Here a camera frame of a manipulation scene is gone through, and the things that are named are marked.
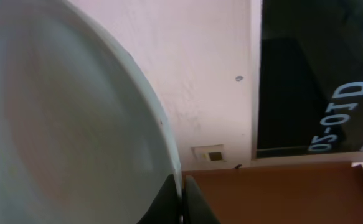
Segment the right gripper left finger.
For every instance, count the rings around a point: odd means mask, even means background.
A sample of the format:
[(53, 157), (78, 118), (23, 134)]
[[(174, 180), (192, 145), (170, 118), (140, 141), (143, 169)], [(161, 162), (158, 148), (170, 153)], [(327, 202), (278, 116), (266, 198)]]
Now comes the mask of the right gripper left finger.
[(174, 176), (168, 175), (138, 224), (179, 224), (181, 206)]

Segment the light blue plate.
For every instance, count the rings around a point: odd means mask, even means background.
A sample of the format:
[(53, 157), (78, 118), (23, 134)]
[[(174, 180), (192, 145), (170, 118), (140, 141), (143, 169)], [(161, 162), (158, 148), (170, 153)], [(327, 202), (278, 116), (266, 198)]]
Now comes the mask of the light blue plate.
[(171, 174), (180, 203), (166, 114), (120, 43), (69, 1), (0, 1), (0, 223), (138, 223)]

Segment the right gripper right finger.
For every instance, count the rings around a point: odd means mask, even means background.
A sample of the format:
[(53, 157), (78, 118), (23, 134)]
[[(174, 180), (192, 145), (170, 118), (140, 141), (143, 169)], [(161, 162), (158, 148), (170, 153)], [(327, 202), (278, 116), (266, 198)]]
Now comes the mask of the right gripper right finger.
[(220, 224), (197, 182), (189, 175), (184, 179), (182, 205), (185, 224)]

